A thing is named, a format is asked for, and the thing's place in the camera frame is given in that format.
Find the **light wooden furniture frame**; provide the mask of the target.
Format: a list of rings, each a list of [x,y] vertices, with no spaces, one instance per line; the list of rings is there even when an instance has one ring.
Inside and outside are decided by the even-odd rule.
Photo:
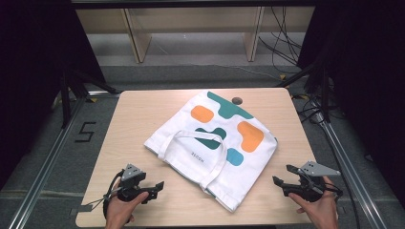
[[[246,58],[255,59],[258,37],[276,32],[282,21],[289,32],[305,32],[313,7],[214,7],[78,10],[86,33],[126,33],[135,60],[144,61],[154,33],[239,32]]]

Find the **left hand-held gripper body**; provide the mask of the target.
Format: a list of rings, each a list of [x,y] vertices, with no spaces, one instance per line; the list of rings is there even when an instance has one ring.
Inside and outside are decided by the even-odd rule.
[[[146,173],[133,164],[128,164],[123,171],[119,182],[117,197],[129,202],[138,195],[146,192],[146,189],[139,188],[139,184],[146,179]]]

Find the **black curtain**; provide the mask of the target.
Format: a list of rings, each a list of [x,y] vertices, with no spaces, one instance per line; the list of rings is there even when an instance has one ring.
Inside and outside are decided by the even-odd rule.
[[[298,66],[328,38],[327,73],[341,109],[405,208],[405,0],[336,0],[317,6]]]
[[[79,70],[104,80],[72,0],[0,0],[0,189]]]

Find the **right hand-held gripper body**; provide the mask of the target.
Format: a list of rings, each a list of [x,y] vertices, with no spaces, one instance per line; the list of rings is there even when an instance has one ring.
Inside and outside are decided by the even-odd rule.
[[[323,196],[325,191],[331,191],[335,195],[335,200],[339,200],[341,190],[324,180],[324,177],[340,176],[339,171],[314,161],[308,161],[297,168],[301,170],[301,174],[297,175],[299,184],[286,183],[286,188],[282,188],[285,197],[293,193],[306,201],[315,202]]]

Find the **person's left hand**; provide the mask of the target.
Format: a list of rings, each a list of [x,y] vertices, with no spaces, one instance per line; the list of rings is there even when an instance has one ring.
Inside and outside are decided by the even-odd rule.
[[[122,229],[128,221],[134,221],[134,210],[148,196],[147,192],[143,192],[133,200],[125,202],[118,199],[116,194],[112,194],[107,208],[105,229]]]

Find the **person's right hand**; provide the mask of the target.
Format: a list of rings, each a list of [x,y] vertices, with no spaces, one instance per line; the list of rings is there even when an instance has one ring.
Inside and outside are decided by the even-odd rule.
[[[338,214],[333,192],[325,191],[315,202],[307,202],[293,193],[288,197],[299,205],[296,213],[306,214],[316,229],[338,229]]]

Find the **white tote bag coloured shapes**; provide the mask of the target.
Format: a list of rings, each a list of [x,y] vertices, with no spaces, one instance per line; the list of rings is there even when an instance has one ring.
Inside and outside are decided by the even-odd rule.
[[[243,202],[277,145],[256,117],[210,91],[192,97],[144,142],[230,212]]]

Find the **black metal stand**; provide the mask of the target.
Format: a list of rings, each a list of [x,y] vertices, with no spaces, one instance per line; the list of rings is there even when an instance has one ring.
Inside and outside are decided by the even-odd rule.
[[[75,69],[67,69],[60,77],[60,92],[63,109],[63,124],[65,128],[72,119],[69,92],[73,92],[76,98],[86,98],[90,93],[85,83],[93,84],[109,94],[120,94],[120,91],[107,85],[105,82],[94,79],[90,75]]]
[[[316,89],[320,90],[321,105],[320,111],[327,123],[330,123],[329,114],[329,74],[327,68],[322,64],[310,64],[298,73],[288,78],[285,81],[276,85],[276,88],[285,88],[286,86],[294,83],[298,79],[307,75],[309,78],[305,84],[305,91],[307,93],[314,93]]]

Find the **aluminium floor rail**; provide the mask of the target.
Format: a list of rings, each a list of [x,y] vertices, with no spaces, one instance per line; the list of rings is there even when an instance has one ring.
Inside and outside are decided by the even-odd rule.
[[[331,142],[332,149],[335,151],[336,160],[341,166],[341,171],[345,175],[347,182],[350,184],[351,190],[355,194],[372,229],[388,229],[386,222],[379,213],[377,205],[374,203],[372,196],[367,191],[359,174],[353,167],[335,130],[322,114],[317,114],[316,118],[326,132],[326,136]]]
[[[57,105],[0,190],[0,229],[75,228],[119,96],[95,91]]]

